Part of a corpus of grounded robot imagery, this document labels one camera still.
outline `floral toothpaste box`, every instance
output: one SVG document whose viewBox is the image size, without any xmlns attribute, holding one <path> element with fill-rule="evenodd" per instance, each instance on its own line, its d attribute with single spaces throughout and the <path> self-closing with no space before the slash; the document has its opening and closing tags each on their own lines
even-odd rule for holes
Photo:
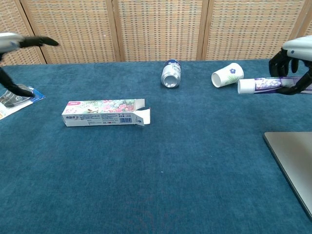
<svg viewBox="0 0 312 234">
<path fill-rule="evenodd" d="M 62 118 L 67 127 L 94 125 L 150 124 L 150 108 L 144 99 L 70 101 Z"/>
</svg>

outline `can bottom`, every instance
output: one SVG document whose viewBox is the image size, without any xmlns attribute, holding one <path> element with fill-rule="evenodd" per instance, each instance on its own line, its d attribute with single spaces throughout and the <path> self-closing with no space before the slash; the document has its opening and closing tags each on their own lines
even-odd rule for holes
<svg viewBox="0 0 312 234">
<path fill-rule="evenodd" d="M 178 80 L 174 76 L 166 76 L 163 80 L 163 84 L 167 88 L 174 88 L 178 85 Z"/>
</svg>

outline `laptop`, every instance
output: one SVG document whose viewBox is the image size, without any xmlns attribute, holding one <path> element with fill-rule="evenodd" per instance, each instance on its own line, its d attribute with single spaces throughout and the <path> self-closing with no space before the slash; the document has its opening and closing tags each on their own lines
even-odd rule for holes
<svg viewBox="0 0 312 234">
<path fill-rule="evenodd" d="M 264 139 L 312 220 L 312 132 L 266 132 Z"/>
</svg>

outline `woven panel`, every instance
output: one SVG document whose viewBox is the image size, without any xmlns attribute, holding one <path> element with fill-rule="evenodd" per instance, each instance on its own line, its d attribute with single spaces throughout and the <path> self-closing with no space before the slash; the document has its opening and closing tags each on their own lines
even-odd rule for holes
<svg viewBox="0 0 312 234">
<path fill-rule="evenodd" d="M 125 60 L 195 60 L 201 8 L 201 0 L 119 0 Z"/>
<path fill-rule="evenodd" d="M 312 22 L 310 23 L 306 33 L 305 33 L 305 36 L 308 36 L 308 35 L 312 35 Z"/>
<path fill-rule="evenodd" d="M 303 0 L 214 0 L 206 60 L 267 59 L 289 34 Z"/>
<path fill-rule="evenodd" d="M 19 33 L 23 36 L 30 35 L 13 0 L 1 1 L 0 21 L 0 32 Z M 41 63 L 41 61 L 38 52 L 33 47 L 5 54 L 0 65 L 39 63 Z"/>
<path fill-rule="evenodd" d="M 104 0 L 27 0 L 35 33 L 60 43 L 45 47 L 50 63 L 115 61 L 113 40 Z"/>
</svg>

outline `white paper cup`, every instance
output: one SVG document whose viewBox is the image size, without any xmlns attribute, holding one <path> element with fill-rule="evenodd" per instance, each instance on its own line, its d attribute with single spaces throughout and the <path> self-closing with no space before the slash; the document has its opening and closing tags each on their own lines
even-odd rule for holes
<svg viewBox="0 0 312 234">
<path fill-rule="evenodd" d="M 233 84 L 244 78 L 244 72 L 241 66 L 233 62 L 230 65 L 214 72 L 211 75 L 211 81 L 215 87 Z"/>
</svg>

